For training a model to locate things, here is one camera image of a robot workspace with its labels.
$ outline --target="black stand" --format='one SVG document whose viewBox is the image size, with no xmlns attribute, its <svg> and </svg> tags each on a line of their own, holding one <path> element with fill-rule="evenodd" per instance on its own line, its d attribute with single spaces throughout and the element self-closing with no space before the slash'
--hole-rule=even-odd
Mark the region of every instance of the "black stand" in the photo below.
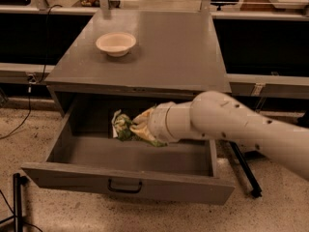
<svg viewBox="0 0 309 232">
<path fill-rule="evenodd" d="M 250 184 L 253 188 L 253 190 L 251 190 L 251 194 L 256 198 L 262 197 L 262 195 L 261 195 L 262 190 L 260 188 L 260 185 L 257 182 L 257 180 L 255 179 L 255 177 L 254 177 L 250 167 L 248 166 L 246 160 L 244 159 L 241 151 L 239 150 L 239 146 L 234 142 L 230 142 L 230 145 L 231 145 L 236 157 L 238 158 L 239 163 L 240 163 L 245 175 L 247 176 L 247 178 L 248 178 L 248 180 L 249 180 L 249 182 L 250 182 Z"/>
<path fill-rule="evenodd" d="M 22 207 L 21 207 L 21 185 L 24 185 L 27 181 L 25 176 L 20 176 L 20 174 L 13 175 L 13 189 L 14 189 L 14 208 L 13 215 L 0 220 L 0 224 L 8 220 L 14 221 L 14 232 L 22 232 Z"/>
</svg>

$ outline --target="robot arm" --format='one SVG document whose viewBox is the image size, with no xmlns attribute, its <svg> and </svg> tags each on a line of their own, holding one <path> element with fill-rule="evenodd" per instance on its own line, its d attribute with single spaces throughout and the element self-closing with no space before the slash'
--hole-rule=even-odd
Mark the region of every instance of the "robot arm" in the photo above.
<svg viewBox="0 0 309 232">
<path fill-rule="evenodd" d="M 148 129 L 162 142 L 213 138 L 252 147 L 309 181 L 308 129 L 262 116 L 219 92 L 159 105 L 150 115 Z"/>
</svg>

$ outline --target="white bowl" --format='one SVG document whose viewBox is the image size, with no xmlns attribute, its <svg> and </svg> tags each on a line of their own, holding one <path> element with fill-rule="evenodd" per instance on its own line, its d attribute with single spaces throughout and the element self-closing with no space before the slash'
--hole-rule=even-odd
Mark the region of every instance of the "white bowl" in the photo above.
<svg viewBox="0 0 309 232">
<path fill-rule="evenodd" d="M 125 56 L 135 44 L 135 37 L 124 32 L 108 33 L 96 41 L 97 48 L 112 57 Z"/>
</svg>

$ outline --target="gray cabinet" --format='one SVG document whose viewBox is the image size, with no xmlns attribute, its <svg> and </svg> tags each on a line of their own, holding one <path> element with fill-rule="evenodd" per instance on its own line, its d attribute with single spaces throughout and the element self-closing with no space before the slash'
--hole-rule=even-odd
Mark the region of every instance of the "gray cabinet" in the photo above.
<svg viewBox="0 0 309 232">
<path fill-rule="evenodd" d="M 234 185 L 217 176 L 214 141 L 156 148 L 111 135 L 118 109 L 133 118 L 164 101 L 189 101 L 209 89 L 231 91 L 209 17 L 111 13 L 109 19 L 95 14 L 46 79 L 63 114 L 62 127 L 45 162 L 24 163 L 22 169 L 41 188 L 224 204 Z M 94 45 L 115 30 L 137 39 L 122 58 L 103 55 Z"/>
</svg>

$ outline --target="black cable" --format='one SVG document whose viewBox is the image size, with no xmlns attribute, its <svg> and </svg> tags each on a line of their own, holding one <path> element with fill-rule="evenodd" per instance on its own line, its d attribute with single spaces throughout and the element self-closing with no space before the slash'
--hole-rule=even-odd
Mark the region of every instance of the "black cable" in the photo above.
<svg viewBox="0 0 309 232">
<path fill-rule="evenodd" d="M 30 116 L 30 113 L 31 113 L 31 99 L 30 99 L 30 96 L 31 96 L 31 84 L 29 86 L 29 89 L 28 89 L 28 114 L 26 115 L 26 117 L 23 119 L 23 121 L 19 124 L 19 126 L 17 126 L 14 130 L 12 130 L 9 134 L 5 135 L 5 136 L 1 136 L 0 137 L 0 140 L 1 139 L 5 139 L 9 136 L 11 136 L 15 131 L 17 131 L 25 122 L 26 120 L 28 119 L 28 117 Z"/>
<path fill-rule="evenodd" d="M 2 192 L 1 189 L 0 189 L 0 193 L 1 193 L 1 195 L 2 195 L 2 197 L 3 197 L 3 199 L 4 199 L 4 201 L 6 202 L 7 206 L 9 207 L 10 211 L 12 212 L 12 214 L 14 215 L 14 217 L 16 217 L 16 215 L 14 214 L 14 211 L 13 211 L 12 207 L 10 206 L 10 204 L 9 204 L 9 202 L 8 202 L 8 200 L 7 200 L 7 198 L 6 198 L 6 196 L 3 194 L 3 192 Z M 38 226 L 36 226 L 36 225 L 34 225 L 34 224 L 31 224 L 31 223 L 29 223 L 29 222 L 27 222 L 27 221 L 24 221 L 24 220 L 23 220 L 22 222 L 23 222 L 24 224 L 29 225 L 29 226 L 32 226 L 32 227 L 34 227 L 34 228 L 36 228 L 36 229 L 38 229 L 39 231 L 42 232 L 42 230 L 41 230 Z"/>
<path fill-rule="evenodd" d="M 2 197 L 3 197 L 3 199 L 4 199 L 4 201 L 6 202 L 7 206 L 9 207 L 10 211 L 12 212 L 12 214 L 14 214 L 14 211 L 13 211 L 12 207 L 10 206 L 8 200 L 6 199 L 6 197 L 5 197 L 5 195 L 3 194 L 3 192 L 2 192 L 1 189 L 0 189 L 0 193 L 1 193 L 1 195 L 2 195 Z"/>
<path fill-rule="evenodd" d="M 43 67 L 43 70 L 42 70 L 42 77 L 37 82 L 37 84 L 40 84 L 44 80 L 44 76 L 45 76 L 47 58 L 48 58 L 48 53 L 49 53 L 49 21 L 48 20 L 49 20 L 50 14 L 51 14 L 51 10 L 55 7 L 62 7 L 62 5 L 59 5 L 59 4 L 53 5 L 53 6 L 49 7 L 49 10 L 47 12 L 46 21 L 45 21 L 45 26 L 46 26 L 46 53 L 45 53 L 44 67 Z"/>
<path fill-rule="evenodd" d="M 38 226 L 36 226 L 36 225 L 34 225 L 34 224 L 31 224 L 31 223 L 29 223 L 29 222 L 26 222 L 26 221 L 22 221 L 23 223 L 25 223 L 26 225 L 29 225 L 29 226 L 32 226 L 32 227 L 34 227 L 34 228 L 36 228 L 36 229 L 38 229 L 39 231 L 41 231 L 42 232 L 42 230 L 38 227 Z"/>
</svg>

